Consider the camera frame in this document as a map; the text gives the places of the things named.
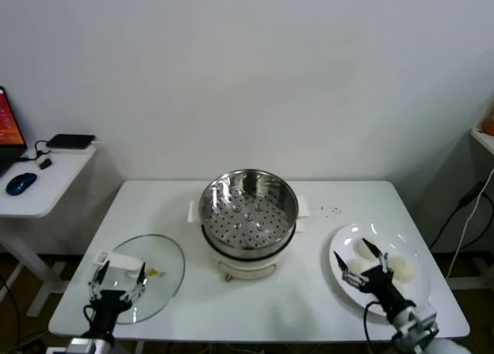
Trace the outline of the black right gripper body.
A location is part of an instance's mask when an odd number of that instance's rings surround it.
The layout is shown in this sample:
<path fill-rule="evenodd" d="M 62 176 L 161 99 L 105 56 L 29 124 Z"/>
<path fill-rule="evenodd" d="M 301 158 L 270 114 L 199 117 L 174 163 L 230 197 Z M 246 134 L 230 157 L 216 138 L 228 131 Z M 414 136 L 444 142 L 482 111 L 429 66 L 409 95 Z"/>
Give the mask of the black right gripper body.
<path fill-rule="evenodd" d="M 362 275 L 367 279 L 367 282 L 364 283 L 361 291 L 372 294 L 381 304 L 386 316 L 397 316 L 406 308 L 416 306 L 393 285 L 393 273 L 390 270 L 384 273 L 381 266 L 376 266 L 364 271 Z"/>

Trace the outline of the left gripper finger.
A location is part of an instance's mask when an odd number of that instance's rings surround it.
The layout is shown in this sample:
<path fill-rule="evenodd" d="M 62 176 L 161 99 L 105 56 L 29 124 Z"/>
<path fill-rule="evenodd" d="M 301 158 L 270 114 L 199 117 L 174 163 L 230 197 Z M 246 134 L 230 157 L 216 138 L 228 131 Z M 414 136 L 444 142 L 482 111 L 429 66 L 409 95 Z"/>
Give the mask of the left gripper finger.
<path fill-rule="evenodd" d="M 147 284 L 146 263 L 143 263 L 139 271 L 139 274 L 137 276 L 137 281 L 135 286 L 123 295 L 122 300 L 125 302 L 136 302 L 145 293 L 146 284 Z"/>
<path fill-rule="evenodd" d="M 109 266 L 110 266 L 109 261 L 106 261 L 103 265 L 100 265 L 96 269 L 92 279 L 88 282 L 88 288 L 90 291 L 90 301 L 91 302 L 96 301 L 97 299 L 100 298 L 100 296 L 101 296 L 100 288 L 103 284 L 103 280 L 105 278 L 105 275 L 107 273 Z"/>

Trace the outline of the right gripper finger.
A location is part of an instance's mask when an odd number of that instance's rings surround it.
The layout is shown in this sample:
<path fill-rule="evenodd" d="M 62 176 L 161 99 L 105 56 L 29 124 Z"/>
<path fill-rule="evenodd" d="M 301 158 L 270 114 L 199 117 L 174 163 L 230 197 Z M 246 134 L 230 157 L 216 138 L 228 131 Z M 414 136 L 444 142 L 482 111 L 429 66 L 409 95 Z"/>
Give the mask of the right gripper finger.
<path fill-rule="evenodd" d="M 365 292 L 366 278 L 363 275 L 353 273 L 336 251 L 333 254 L 336 257 L 338 267 L 341 270 L 342 279 L 358 291 Z"/>
<path fill-rule="evenodd" d="M 366 238 L 362 239 L 363 243 L 367 246 L 372 255 L 379 260 L 383 273 L 392 273 L 393 269 L 390 266 L 388 253 L 382 252 L 378 246 L 369 242 Z"/>

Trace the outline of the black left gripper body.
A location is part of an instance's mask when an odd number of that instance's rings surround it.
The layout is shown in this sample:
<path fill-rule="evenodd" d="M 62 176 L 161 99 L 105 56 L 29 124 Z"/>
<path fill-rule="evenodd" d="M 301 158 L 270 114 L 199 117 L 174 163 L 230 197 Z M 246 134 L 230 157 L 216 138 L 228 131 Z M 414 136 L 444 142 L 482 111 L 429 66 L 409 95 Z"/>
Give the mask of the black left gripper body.
<path fill-rule="evenodd" d="M 113 334 L 119 315 L 130 310 L 132 302 L 125 291 L 102 290 L 99 298 L 90 300 L 93 317 L 90 335 L 93 337 Z"/>

